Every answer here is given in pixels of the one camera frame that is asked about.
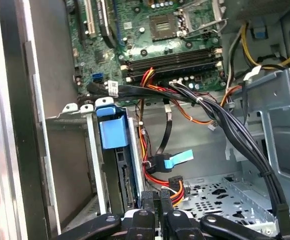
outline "cpu socket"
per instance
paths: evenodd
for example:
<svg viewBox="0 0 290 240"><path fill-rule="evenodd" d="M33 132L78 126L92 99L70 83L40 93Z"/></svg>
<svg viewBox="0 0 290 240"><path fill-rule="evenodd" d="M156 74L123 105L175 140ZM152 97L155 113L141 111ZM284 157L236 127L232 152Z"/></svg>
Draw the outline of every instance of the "cpu socket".
<svg viewBox="0 0 290 240"><path fill-rule="evenodd" d="M175 16L170 14L149 17L152 41L176 38Z"/></svg>

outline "label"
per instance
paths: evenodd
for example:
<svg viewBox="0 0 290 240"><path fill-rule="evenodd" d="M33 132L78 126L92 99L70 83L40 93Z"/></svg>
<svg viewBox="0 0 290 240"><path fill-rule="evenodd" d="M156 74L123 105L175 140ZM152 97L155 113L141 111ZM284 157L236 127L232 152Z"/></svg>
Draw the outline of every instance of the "label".
<svg viewBox="0 0 290 240"><path fill-rule="evenodd" d="M118 82L109 80L108 82L108 94L111 97L118 97Z"/></svg>

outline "blue sata port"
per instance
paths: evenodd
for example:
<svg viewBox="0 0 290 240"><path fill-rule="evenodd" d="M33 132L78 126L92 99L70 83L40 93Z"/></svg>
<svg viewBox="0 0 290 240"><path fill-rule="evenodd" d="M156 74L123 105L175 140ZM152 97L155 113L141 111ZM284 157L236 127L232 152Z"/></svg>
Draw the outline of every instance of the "blue sata port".
<svg viewBox="0 0 290 240"><path fill-rule="evenodd" d="M91 78L93 79L94 82L101 82L104 78L104 74L102 72L93 73L91 75Z"/></svg>

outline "green circuit board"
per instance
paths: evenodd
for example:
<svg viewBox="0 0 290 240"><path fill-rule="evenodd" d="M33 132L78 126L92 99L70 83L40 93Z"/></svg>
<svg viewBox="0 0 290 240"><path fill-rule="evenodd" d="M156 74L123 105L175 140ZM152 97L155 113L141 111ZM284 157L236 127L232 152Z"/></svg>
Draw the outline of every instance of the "green circuit board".
<svg viewBox="0 0 290 240"><path fill-rule="evenodd" d="M79 11L74 9L78 2ZM86 1L91 1L91 12L93 15L94 34L85 34L84 40L79 37L79 25L86 27L83 22L88 20L86 12ZM183 4L187 5L197 0L187 0ZM194 4L186 8L187 22L190 22L190 29L196 30L203 24L215 20L211 0L203 0L202 3ZM111 6L111 16L116 24L117 47L109 48L101 36L98 26L98 11L96 0L68 0L67 9L73 11L68 13L69 28L72 40L73 55L76 69L79 72L77 89L79 94L86 94L86 86L93 81L93 74L102 74L103 79L100 84L107 80L117 81L120 85L130 84L126 82L126 75L121 70L122 61L134 62L141 60L156 59L157 57L168 57L177 54L190 53L205 49L220 49L221 39L216 33L202 34L197 37L179 37L179 18L175 15L181 4L175 1L161 0L108 0ZM171 36L161 39L159 31L169 31ZM212 69L186 72L175 76L164 78L166 81L182 78L184 84L192 87L195 91L219 91L223 89L223 82L220 78L222 72L221 61Z"/></svg>

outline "motherboard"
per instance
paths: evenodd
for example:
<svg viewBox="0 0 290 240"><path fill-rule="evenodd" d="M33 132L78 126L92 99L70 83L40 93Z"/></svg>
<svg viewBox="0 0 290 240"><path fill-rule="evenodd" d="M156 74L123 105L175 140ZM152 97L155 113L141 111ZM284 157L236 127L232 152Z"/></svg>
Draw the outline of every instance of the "motherboard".
<svg viewBox="0 0 290 240"><path fill-rule="evenodd" d="M78 93L93 82L138 85L182 81L194 91L224 88L220 29L213 0L68 0Z"/></svg>

